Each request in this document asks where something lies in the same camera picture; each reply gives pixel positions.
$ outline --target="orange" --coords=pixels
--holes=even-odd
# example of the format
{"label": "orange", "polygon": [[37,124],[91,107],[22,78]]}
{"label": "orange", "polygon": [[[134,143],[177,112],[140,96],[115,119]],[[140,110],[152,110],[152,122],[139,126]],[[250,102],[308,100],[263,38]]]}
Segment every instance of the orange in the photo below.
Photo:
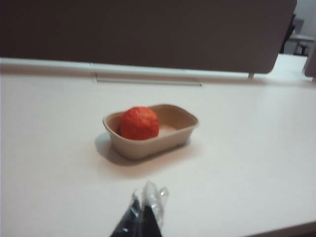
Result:
{"label": "orange", "polygon": [[131,108],[120,120],[120,133],[122,137],[133,140],[157,137],[159,133],[157,114],[147,107]]}

